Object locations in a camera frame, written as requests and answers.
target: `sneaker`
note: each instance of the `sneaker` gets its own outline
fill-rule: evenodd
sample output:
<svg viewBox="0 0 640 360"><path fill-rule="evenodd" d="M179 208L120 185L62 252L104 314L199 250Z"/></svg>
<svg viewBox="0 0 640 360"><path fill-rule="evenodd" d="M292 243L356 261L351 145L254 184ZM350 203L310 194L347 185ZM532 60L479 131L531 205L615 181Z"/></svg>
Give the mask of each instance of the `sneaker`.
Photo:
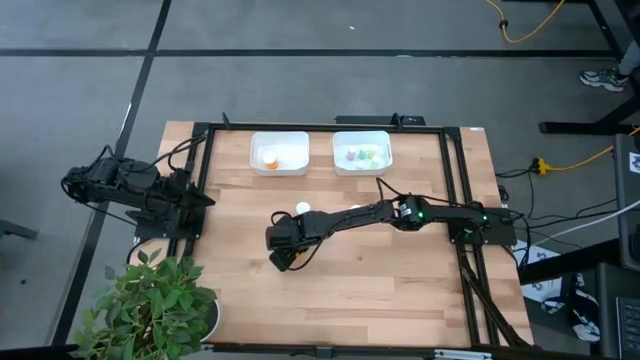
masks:
<svg viewBox="0 0 640 360"><path fill-rule="evenodd" d="M629 81L629 78L618 79L616 73L616 69L583 71L580 73L580 81L585 85L604 86L609 91L620 92L624 89L624 84Z"/></svg>

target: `gray floor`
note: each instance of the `gray floor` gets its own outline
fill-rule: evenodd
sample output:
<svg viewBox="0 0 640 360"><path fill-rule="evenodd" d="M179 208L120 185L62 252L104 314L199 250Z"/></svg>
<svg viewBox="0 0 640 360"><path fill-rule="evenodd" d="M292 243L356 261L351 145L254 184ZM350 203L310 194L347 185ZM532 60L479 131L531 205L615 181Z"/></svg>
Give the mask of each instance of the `gray floor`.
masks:
<svg viewBox="0 0 640 360"><path fill-rule="evenodd" d="M0 48L145 48L160 4L6 0L0 4ZM629 35L615 8L600 4L625 47ZM502 5L513 37L553 8ZM497 22L495 10L481 0L185 0L174 1L160 47L606 48L584 5L566 5L548 28L517 46L502 40ZM36 241L5 237L0 243L6 294L0 297L0 348L47 342L90 214L64 197L58 181L115 141L140 64L139 58L0 58L0 218L40 230ZM485 127L496 170L526 167L534 156L561 166L600 151L611 138L545 136L537 123L593 121L628 99L629 92L611 94L577 80L582 69L609 66L558 59L161 58L154 61L127 155L154 158L168 120L219 121L222 111L232 121L267 122L399 112L424 115L434 125ZM613 198L612 169L605 157L571 172L534 177L534 215L572 214ZM511 208L528 210L526 178L500 183L511 195ZM80 308L91 305L104 265L123 263L132 236L129 225L107 219ZM614 236L609 222L563 240L588 245ZM585 351L570 333L533 329L545 348Z"/></svg>

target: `white plastic container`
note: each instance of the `white plastic container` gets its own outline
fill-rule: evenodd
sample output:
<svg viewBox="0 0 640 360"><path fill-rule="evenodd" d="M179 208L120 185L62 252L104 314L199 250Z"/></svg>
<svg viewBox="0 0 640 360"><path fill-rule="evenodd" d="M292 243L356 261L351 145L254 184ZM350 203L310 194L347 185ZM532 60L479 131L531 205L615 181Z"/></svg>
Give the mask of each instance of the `white plastic container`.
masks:
<svg viewBox="0 0 640 360"><path fill-rule="evenodd" d="M369 151L372 146L376 149L377 165L372 164L372 159L366 157L360 159L356 155L354 160L347 158L349 147L355 146L358 153L360 149ZM333 162L336 174L340 176L382 175L393 164L391 155L391 138L386 131L341 131L333 134Z"/></svg>
<svg viewBox="0 0 640 360"><path fill-rule="evenodd" d="M270 170L264 156L275 153L278 168ZM309 135L302 131L256 132L251 137L251 167L261 176L300 176L309 167Z"/></svg>

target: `orange object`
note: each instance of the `orange object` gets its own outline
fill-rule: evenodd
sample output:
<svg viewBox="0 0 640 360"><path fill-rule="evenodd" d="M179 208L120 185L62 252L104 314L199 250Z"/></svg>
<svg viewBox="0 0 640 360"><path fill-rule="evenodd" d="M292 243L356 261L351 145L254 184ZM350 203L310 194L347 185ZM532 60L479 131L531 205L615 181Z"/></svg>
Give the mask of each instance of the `orange object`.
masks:
<svg viewBox="0 0 640 360"><path fill-rule="evenodd" d="M267 169L276 170L278 168L278 156L276 153L269 151L264 154L262 160L267 165Z"/></svg>

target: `white cable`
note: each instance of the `white cable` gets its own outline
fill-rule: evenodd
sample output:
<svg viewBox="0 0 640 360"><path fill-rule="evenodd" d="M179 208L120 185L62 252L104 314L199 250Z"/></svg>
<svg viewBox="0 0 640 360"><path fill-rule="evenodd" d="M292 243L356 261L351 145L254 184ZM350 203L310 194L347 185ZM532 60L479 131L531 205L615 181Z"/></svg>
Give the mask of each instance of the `white cable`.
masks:
<svg viewBox="0 0 640 360"><path fill-rule="evenodd" d="M618 216L618 215L620 215L620 214L623 214L623 213L625 213L625 212L627 212L627 211L629 211L629 210L633 209L634 207L636 207L636 206L638 206L638 205L640 205L640 200L638 200L638 201L634 202L633 204L631 204L631 205L627 206L627 207L626 207L626 208L624 208L624 209L620 209L620 210L618 210L618 211L614 212L613 214L609 214L609 215L607 215L607 216L605 216L605 217L603 217L603 218L600 218L600 219L598 219L598 220L594 220L594 221L592 221L592 222L590 222L590 223L586 223L586 224L578 225L578 226L576 226L576 227L572 227L572 228L571 228L571 229L569 229L569 230L564 230L564 231L561 231L561 232L559 232L559 233L557 233L557 234L553 234L553 235L549 236L548 238L545 238L545 239L542 239L542 240L537 241L537 242L535 242L535 243L532 243L531 245L532 245L532 246L533 246L533 245L540 245L540 244L542 244L542 243L544 243L544 242L547 242L547 241L549 241L549 240L553 240L553 239L557 238L558 236L565 235L565 234L568 234L568 233L570 233L570 232L573 232L573 231L576 231L576 230L580 230L580 229L582 229L582 228L586 228L586 227L589 227L589 226L591 226L591 225L595 225L595 224L601 223L601 222L603 222L603 221L605 221L605 220L609 220L609 219L611 219L611 218L613 218L613 217L616 217L616 216Z"/></svg>

